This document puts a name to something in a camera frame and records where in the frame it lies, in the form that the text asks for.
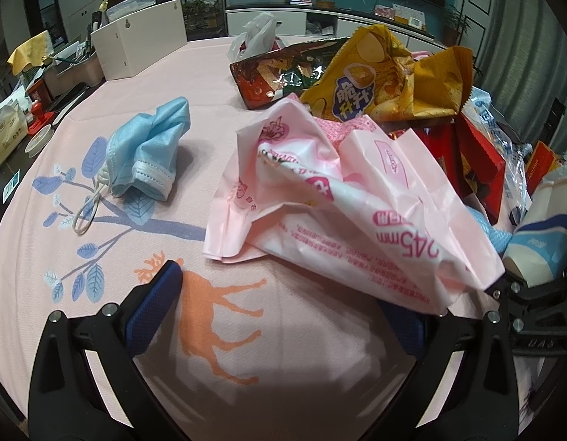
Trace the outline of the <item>red paper box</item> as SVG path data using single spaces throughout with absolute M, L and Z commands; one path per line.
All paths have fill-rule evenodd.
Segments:
M 503 202 L 506 163 L 493 143 L 461 112 L 440 110 L 421 116 L 392 115 L 382 118 L 385 132 L 412 129 L 422 140 L 456 193 L 479 199 L 489 222 L 499 220 Z

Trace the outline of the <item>pink plastic wrapper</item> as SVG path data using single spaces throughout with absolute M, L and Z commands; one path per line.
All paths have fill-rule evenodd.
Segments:
M 413 130 L 337 123 L 284 98 L 237 132 L 205 255 L 271 255 L 377 299 L 439 315 L 503 275 L 481 226 Z

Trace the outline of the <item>blue face mask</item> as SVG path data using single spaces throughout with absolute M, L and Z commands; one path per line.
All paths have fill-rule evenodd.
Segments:
M 153 201 L 169 199 L 177 175 L 178 146 L 191 128 L 189 101 L 174 98 L 160 105 L 153 115 L 135 115 L 119 127 L 107 142 L 104 162 L 94 176 L 94 192 L 85 203 L 91 207 L 86 217 L 74 215 L 72 228 L 85 234 L 107 194 L 122 197 L 136 189 Z

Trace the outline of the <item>yellow chip bag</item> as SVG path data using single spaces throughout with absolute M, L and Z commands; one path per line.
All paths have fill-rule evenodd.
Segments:
M 300 97 L 313 115 L 347 122 L 451 118 L 469 98 L 473 53 L 454 46 L 415 60 L 384 25 L 360 27 Z

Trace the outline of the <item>dark green snack bag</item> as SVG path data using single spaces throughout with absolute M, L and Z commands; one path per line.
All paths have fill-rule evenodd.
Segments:
M 289 94 L 300 96 L 314 86 L 347 38 L 292 44 L 231 63 L 230 74 L 248 110 L 271 105 Z

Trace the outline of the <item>white plastic bag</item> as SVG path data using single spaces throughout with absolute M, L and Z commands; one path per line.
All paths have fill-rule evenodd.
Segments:
M 227 51 L 232 63 L 277 51 L 285 43 L 276 35 L 277 22 L 269 12 L 261 12 L 257 17 L 244 24 L 244 31 L 234 39 Z

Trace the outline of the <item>blue knotted cloth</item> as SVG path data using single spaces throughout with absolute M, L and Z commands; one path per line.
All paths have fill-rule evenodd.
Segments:
M 468 207 L 468 211 L 470 211 L 475 221 L 481 226 L 482 231 L 486 234 L 496 252 L 499 255 L 503 255 L 507 246 L 510 244 L 510 240 L 512 240 L 513 234 L 496 229 L 491 223 L 489 223 L 488 218 L 486 218 L 481 211 L 472 207 Z

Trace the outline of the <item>clear plastic packaging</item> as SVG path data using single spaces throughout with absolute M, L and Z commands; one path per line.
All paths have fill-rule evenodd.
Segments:
M 505 162 L 503 206 L 509 214 L 510 223 L 517 226 L 531 206 L 524 156 L 531 153 L 532 146 L 513 138 L 510 128 L 496 118 L 499 113 L 493 108 L 491 95 L 480 88 L 472 87 L 472 93 L 463 106 L 463 114 Z

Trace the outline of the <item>blue white paper cup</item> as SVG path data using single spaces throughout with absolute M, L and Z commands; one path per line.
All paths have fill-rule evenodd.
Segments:
M 567 214 L 518 228 L 506 247 L 503 265 L 529 287 L 559 279 L 567 268 Z

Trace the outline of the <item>pink patterned tablecloth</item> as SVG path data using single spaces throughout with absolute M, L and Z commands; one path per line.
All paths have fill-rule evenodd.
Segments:
M 0 221 L 0 383 L 33 440 L 520 440 L 489 219 L 435 140 L 473 56 L 357 31 L 251 114 L 219 44 L 75 108 Z

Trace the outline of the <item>grey curtain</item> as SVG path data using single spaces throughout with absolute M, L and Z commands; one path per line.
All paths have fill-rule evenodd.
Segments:
M 567 149 L 567 36 L 545 0 L 496 0 L 478 86 L 524 141 L 535 142 L 557 98 L 552 149 Z

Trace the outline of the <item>tissue pack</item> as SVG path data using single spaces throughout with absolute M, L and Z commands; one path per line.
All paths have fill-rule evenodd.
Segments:
M 19 104 L 0 108 L 0 166 L 26 135 L 26 117 Z

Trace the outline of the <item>potted plant on cabinet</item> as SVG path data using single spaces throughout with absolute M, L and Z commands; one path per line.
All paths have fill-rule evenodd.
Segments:
M 454 5 L 446 5 L 443 9 L 442 42 L 447 46 L 461 43 L 463 36 L 469 32 L 471 22 L 468 17 Z

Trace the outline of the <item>yellow cloth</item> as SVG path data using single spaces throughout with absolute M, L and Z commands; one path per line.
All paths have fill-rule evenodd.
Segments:
M 44 61 L 53 53 L 53 45 L 48 31 L 43 31 L 20 44 L 9 56 L 7 63 L 11 67 L 12 75 L 30 68 L 41 67 Z

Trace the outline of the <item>white storage box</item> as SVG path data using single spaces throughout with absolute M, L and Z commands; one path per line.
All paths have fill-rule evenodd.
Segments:
M 96 30 L 91 41 L 107 81 L 134 77 L 188 43 L 181 1 L 131 13 Z

